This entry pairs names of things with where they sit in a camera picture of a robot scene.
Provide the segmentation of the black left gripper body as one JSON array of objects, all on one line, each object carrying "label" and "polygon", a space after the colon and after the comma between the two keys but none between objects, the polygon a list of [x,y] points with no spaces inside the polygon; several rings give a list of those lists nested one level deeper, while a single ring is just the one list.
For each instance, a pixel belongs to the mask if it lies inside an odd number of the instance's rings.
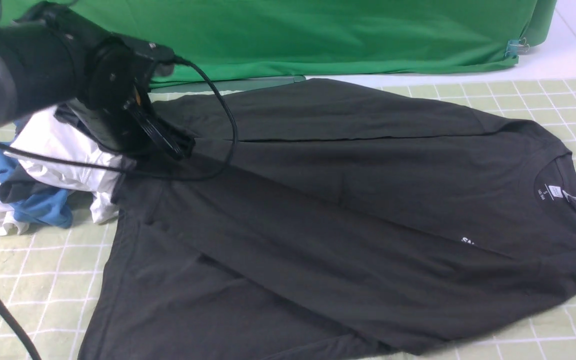
[{"label": "black left gripper body", "polygon": [[131,115],[131,103],[153,107],[151,79],[170,75],[174,59],[167,46],[111,35],[86,54],[83,87],[68,107],[105,150],[142,154],[155,145]]}]

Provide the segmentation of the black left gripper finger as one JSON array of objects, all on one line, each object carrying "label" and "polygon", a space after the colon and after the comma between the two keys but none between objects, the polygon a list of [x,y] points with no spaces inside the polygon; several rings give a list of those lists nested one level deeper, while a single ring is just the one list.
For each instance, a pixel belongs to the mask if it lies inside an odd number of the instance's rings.
[{"label": "black left gripper finger", "polygon": [[156,148],[179,161],[189,158],[195,147],[195,138],[177,129],[160,117],[151,105],[130,104],[130,114],[135,118]]}]

